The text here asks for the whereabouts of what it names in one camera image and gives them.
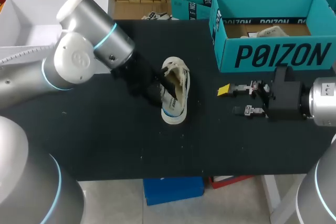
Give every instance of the table leg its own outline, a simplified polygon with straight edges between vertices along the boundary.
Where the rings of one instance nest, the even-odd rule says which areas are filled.
[[[277,183],[274,175],[264,175],[261,177],[261,181],[266,194],[268,210],[272,214],[281,202]]]
[[[305,174],[300,174],[294,181],[294,184],[288,190],[281,203],[274,208],[270,215],[271,224],[284,224],[296,211],[296,194],[299,186],[305,177]]]

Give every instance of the cable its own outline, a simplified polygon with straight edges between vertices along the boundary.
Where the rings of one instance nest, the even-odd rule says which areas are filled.
[[[11,60],[18,59],[18,58],[20,58],[22,56],[26,56],[26,55],[34,53],[34,52],[43,51],[43,50],[52,49],[52,48],[54,48],[54,45],[51,45],[51,46],[42,46],[42,47],[34,47],[34,48],[31,48],[31,49],[28,49],[28,50],[25,50],[25,51],[22,51],[22,52],[18,52],[18,53],[14,54],[14,55],[8,56],[8,57],[0,60],[0,65],[8,63]]]

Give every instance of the white box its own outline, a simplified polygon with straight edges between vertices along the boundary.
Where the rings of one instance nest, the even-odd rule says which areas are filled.
[[[56,14],[65,1],[7,0],[0,12],[0,47],[24,47],[26,50],[55,44],[62,30]],[[94,1],[108,13],[109,0]]]

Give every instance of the red box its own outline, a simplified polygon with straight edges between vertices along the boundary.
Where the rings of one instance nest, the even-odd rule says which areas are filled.
[[[238,181],[248,179],[248,178],[251,178],[251,177],[254,177],[254,175],[234,176],[234,177],[224,179],[224,180],[221,180],[221,181],[218,181],[218,182],[214,182],[213,177],[209,177],[209,182],[214,189],[217,189],[217,188],[227,186],[227,185],[230,185],[230,184],[233,184],[233,183],[236,183]]]

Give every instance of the shoe sole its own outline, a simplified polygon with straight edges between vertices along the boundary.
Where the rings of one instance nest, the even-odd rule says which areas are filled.
[[[169,62],[172,62],[172,61],[177,61],[177,60],[181,60],[180,58],[178,57],[169,57],[167,58],[162,66],[166,65],[167,63]],[[187,90],[186,90],[186,93],[187,93],[187,96],[185,98],[185,108],[183,109],[183,112],[181,115],[175,117],[175,118],[172,118],[168,115],[166,115],[163,111],[163,109],[161,109],[161,116],[162,116],[162,119],[167,123],[167,124],[179,124],[179,123],[182,123],[185,118],[187,117],[187,102],[188,102],[188,94],[189,94],[189,88],[190,88],[190,74],[189,74],[189,71],[187,71],[187,76],[188,76],[188,85],[187,85]]]

